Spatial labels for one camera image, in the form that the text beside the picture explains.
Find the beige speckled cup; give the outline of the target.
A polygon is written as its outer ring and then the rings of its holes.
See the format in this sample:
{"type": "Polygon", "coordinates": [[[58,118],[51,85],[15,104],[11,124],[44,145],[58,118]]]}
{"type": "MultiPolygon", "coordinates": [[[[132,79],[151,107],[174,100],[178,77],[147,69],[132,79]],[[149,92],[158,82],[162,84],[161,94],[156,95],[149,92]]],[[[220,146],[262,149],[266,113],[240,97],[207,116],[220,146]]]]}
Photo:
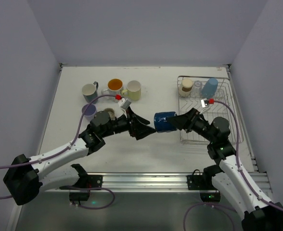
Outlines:
{"type": "Polygon", "coordinates": [[[115,120],[116,119],[116,114],[113,108],[105,108],[104,109],[105,112],[107,112],[111,118],[111,120],[115,120]]]}

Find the dark blue mug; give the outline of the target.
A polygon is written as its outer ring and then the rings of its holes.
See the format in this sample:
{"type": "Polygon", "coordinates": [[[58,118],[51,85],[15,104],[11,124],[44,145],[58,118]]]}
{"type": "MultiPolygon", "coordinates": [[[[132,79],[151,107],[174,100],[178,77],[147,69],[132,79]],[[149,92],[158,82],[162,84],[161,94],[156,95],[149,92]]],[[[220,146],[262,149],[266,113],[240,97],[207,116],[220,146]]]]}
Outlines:
{"type": "Polygon", "coordinates": [[[158,133],[173,132],[177,129],[167,119],[176,116],[176,112],[159,112],[154,115],[154,127],[158,133]]]}

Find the pale yellow mug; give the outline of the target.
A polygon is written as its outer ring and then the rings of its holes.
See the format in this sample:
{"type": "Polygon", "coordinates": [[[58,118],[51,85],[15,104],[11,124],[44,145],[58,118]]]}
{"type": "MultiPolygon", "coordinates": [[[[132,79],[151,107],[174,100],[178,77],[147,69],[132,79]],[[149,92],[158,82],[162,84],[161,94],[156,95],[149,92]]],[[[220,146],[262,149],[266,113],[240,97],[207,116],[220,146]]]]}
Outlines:
{"type": "Polygon", "coordinates": [[[141,90],[141,83],[132,80],[127,83],[127,88],[121,91],[121,95],[129,97],[132,101],[138,101],[141,98],[141,90]]]}

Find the cream tumbler brown band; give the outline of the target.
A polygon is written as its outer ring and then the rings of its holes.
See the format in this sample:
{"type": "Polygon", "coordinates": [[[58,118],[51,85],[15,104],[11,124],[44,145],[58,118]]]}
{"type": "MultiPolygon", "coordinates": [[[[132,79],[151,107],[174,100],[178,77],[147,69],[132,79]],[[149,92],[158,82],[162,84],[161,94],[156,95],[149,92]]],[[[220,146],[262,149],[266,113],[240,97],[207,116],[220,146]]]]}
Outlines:
{"type": "Polygon", "coordinates": [[[193,81],[188,78],[184,78],[178,87],[179,95],[181,97],[188,97],[191,94],[192,87],[193,81]]]}

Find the floral mug orange inside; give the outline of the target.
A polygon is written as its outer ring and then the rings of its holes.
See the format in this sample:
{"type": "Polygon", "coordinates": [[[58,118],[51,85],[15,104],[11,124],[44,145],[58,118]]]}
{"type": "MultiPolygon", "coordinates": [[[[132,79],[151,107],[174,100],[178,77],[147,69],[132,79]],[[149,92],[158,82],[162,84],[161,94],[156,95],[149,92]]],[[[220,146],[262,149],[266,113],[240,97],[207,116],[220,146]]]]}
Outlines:
{"type": "Polygon", "coordinates": [[[121,91],[123,90],[123,82],[118,79],[118,78],[114,78],[111,79],[108,84],[107,84],[107,89],[102,90],[101,94],[102,95],[111,95],[111,99],[116,101],[115,96],[116,95],[120,95],[121,91]]]}

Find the lavender plastic cup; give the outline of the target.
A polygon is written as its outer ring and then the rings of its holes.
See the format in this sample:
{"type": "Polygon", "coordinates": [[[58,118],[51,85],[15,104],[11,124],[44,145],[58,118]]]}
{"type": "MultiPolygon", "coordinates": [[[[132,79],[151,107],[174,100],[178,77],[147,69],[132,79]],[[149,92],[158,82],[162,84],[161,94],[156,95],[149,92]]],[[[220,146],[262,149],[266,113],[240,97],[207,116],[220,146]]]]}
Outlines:
{"type": "Polygon", "coordinates": [[[82,114],[83,114],[83,117],[87,120],[87,121],[92,121],[97,113],[97,108],[95,105],[93,104],[87,104],[87,105],[84,105],[82,107],[82,114]]]}

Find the grey teal mug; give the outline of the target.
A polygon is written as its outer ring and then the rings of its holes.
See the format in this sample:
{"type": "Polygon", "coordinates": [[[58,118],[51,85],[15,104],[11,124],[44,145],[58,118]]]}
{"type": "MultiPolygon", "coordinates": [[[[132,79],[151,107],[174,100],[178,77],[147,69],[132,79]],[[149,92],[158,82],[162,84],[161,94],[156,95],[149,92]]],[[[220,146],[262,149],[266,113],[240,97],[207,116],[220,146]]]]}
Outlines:
{"type": "Polygon", "coordinates": [[[93,83],[86,84],[82,87],[82,94],[87,103],[90,103],[98,97],[98,86],[98,82],[94,81],[93,83]]]}

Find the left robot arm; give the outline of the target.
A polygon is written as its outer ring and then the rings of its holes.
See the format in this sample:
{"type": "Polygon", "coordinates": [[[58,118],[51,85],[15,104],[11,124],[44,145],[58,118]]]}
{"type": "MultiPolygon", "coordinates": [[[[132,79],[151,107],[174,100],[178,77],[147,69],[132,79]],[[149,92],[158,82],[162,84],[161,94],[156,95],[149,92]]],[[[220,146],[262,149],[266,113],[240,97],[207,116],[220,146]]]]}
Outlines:
{"type": "Polygon", "coordinates": [[[105,145],[105,137],[122,132],[128,132],[131,137],[141,140],[156,130],[131,108],[116,119],[111,119],[106,111],[99,111],[86,129],[69,143],[40,155],[17,156],[3,182],[17,205],[27,204],[40,192],[49,189],[78,185],[87,179],[87,173],[81,165],[73,164],[63,171],[59,168],[100,150],[105,145]]]}

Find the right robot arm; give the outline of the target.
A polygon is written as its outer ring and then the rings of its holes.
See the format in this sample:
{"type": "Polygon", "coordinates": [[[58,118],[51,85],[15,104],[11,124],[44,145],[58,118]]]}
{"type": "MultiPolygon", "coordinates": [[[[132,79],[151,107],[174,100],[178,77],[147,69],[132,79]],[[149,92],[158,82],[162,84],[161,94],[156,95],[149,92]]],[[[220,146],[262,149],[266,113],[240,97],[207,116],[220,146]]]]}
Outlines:
{"type": "Polygon", "coordinates": [[[245,231],[282,231],[283,206],[273,203],[246,171],[229,141],[229,122],[216,117],[209,123],[196,109],[167,118],[178,130],[195,132],[209,141],[207,151],[215,165],[203,171],[206,181],[232,205],[245,231]]]}

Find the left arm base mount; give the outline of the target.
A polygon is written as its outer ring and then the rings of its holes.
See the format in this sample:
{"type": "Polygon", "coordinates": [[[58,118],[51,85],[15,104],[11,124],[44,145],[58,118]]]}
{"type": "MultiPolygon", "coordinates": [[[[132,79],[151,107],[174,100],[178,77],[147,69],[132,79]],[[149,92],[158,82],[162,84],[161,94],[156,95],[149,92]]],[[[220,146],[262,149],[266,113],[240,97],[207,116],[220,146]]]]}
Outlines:
{"type": "MultiPolygon", "coordinates": [[[[73,164],[71,167],[77,171],[78,180],[75,184],[71,185],[74,188],[90,189],[99,188],[102,185],[103,176],[102,175],[89,175],[86,170],[80,164],[73,164]]],[[[90,191],[83,192],[70,192],[69,201],[81,202],[88,201],[90,197],[90,191]]]]}

